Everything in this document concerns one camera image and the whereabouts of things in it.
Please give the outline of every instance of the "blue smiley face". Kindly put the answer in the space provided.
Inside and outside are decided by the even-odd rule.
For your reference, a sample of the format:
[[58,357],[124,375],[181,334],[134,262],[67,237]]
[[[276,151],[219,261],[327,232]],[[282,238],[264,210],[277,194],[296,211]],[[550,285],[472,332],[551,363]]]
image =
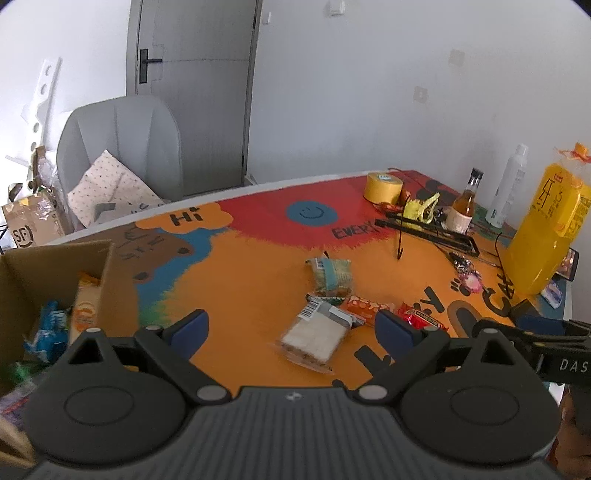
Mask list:
[[314,200],[302,200],[292,203],[287,208],[287,217],[293,222],[306,226],[330,225],[338,220],[336,211]]

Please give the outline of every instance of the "white spray bottle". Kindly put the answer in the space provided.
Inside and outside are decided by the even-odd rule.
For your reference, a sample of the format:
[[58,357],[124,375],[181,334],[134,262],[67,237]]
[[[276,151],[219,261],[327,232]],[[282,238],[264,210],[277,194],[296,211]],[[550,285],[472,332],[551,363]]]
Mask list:
[[525,177],[528,150],[526,145],[523,143],[519,144],[515,154],[507,161],[507,166],[503,172],[501,183],[496,190],[495,198],[486,213],[486,221],[496,228],[501,228],[503,223],[505,223],[513,205],[515,195],[519,192],[519,188]]

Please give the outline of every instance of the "brown bottle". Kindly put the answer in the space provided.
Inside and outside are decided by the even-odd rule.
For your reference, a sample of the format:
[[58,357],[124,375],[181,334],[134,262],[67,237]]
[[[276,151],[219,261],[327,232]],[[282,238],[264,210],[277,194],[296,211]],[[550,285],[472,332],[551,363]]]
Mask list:
[[466,233],[468,230],[476,210],[476,191],[482,175],[480,170],[472,169],[466,190],[453,202],[452,208],[447,213],[445,224],[448,230],[457,233]]

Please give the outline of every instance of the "red painted area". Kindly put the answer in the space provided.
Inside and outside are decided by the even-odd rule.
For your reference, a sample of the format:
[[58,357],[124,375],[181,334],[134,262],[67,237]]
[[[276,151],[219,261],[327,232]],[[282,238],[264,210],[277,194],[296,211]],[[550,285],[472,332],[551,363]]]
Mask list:
[[[425,186],[428,181],[434,182],[416,171],[394,174],[404,181],[404,187],[413,194],[413,197],[421,186]],[[362,225],[368,225],[368,222],[373,225],[374,220],[381,217],[373,204],[363,198],[365,180],[366,177],[362,176],[324,181],[257,193],[219,203],[222,210],[234,217],[230,227],[253,238],[306,248],[344,245],[355,247],[374,238],[393,235],[393,231],[385,231],[377,227],[360,228]],[[438,182],[429,184],[428,187],[431,187],[430,190],[439,188],[457,195],[456,192],[441,186]],[[287,208],[301,200],[314,200],[332,207],[339,216],[338,220],[325,226],[305,226],[290,220],[285,213]]]

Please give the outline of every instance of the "yellow plastic bottle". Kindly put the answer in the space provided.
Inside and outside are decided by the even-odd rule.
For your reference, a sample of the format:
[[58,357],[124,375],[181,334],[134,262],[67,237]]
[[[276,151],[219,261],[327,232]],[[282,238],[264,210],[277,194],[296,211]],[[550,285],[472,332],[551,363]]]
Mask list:
[[506,275],[517,292],[541,292],[569,251],[591,206],[587,147],[560,150],[560,159],[548,166],[530,211],[509,248],[501,252]]

